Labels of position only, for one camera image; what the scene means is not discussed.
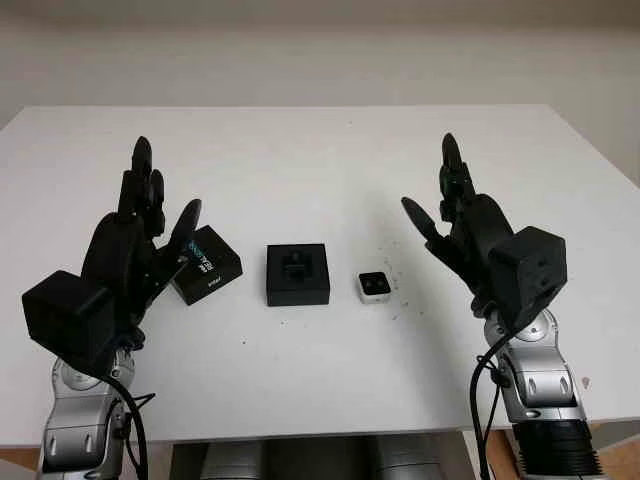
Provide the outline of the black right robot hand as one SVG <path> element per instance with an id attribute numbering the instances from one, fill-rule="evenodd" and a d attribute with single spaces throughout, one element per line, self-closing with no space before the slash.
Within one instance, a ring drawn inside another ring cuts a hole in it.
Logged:
<path id="1" fill-rule="evenodd" d="M 497 202 L 475 191 L 472 178 L 462 161 L 456 139 L 447 133 L 442 140 L 443 164 L 439 185 L 443 199 L 441 219 L 451 225 L 441 235 L 433 219 L 413 199 L 404 197 L 402 206 L 416 229 L 425 238 L 426 249 L 453 271 L 473 294 L 471 310 L 484 318 L 495 308 L 489 272 L 489 252 L 513 230 Z"/>

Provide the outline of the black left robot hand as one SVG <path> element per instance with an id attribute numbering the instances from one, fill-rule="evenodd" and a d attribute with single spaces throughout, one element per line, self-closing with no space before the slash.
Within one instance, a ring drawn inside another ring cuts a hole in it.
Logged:
<path id="1" fill-rule="evenodd" d="M 187 264 L 202 202 L 191 200 L 183 209 L 168 243 L 154 239 L 165 231 L 164 178 L 152 167 L 149 140 L 137 139 L 131 167 L 123 172 L 118 208 L 96 227 L 81 277 L 106 287 L 115 300 L 116 345 L 140 350 L 140 329 L 146 310 Z"/>

